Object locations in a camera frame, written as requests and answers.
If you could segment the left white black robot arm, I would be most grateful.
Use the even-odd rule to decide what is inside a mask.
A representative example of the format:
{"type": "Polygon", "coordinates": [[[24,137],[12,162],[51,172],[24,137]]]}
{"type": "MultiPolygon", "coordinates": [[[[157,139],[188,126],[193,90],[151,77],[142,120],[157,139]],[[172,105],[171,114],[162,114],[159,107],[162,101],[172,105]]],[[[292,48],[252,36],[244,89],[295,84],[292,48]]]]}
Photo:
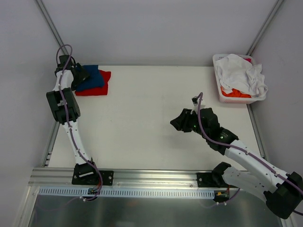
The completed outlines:
{"type": "Polygon", "coordinates": [[[77,85],[89,77],[89,73],[72,56],[61,55],[57,59],[55,76],[55,87],[46,93],[46,98],[54,120],[63,126],[71,143],[75,158],[72,184],[97,185],[100,183],[99,173],[80,137],[80,108],[73,93],[77,85]]]}

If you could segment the blue mickey t shirt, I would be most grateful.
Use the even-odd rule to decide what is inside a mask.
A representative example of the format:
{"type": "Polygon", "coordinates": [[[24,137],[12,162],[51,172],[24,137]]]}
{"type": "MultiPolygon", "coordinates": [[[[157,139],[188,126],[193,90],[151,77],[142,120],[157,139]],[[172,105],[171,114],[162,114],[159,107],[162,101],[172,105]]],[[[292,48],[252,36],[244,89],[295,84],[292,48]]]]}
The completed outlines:
{"type": "Polygon", "coordinates": [[[98,65],[83,65],[83,68],[89,73],[89,77],[77,86],[77,92],[97,87],[102,88],[105,85],[104,79],[98,70],[98,65]]]}

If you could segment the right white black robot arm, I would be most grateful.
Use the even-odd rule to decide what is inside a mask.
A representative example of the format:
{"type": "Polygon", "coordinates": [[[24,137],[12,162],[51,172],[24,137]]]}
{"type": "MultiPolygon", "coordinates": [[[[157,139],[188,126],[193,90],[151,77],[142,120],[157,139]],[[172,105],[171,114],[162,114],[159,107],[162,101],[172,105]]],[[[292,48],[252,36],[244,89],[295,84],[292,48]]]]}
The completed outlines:
{"type": "Polygon", "coordinates": [[[199,111],[183,109],[170,124],[178,131],[193,131],[201,135],[211,149],[247,170],[247,173],[242,173],[222,162],[212,171],[215,186],[229,184],[243,189],[262,200],[272,213],[282,219],[288,219],[302,202],[303,178],[296,172],[288,173],[255,155],[238,136],[219,124],[212,108],[199,111]]]}

